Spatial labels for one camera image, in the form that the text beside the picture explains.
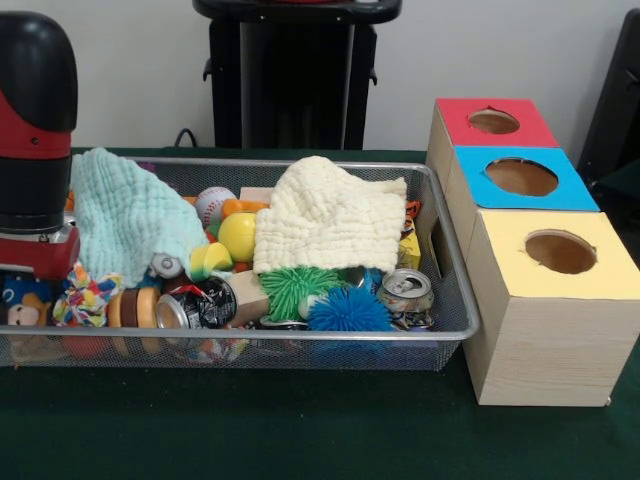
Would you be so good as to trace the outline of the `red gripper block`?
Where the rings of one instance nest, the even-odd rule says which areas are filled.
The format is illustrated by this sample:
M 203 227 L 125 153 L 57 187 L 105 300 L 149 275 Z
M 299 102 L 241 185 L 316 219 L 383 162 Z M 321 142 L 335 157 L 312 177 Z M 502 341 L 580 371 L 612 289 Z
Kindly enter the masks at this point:
M 64 280 L 78 259 L 79 249 L 77 228 L 49 234 L 1 234 L 1 269 L 41 280 Z

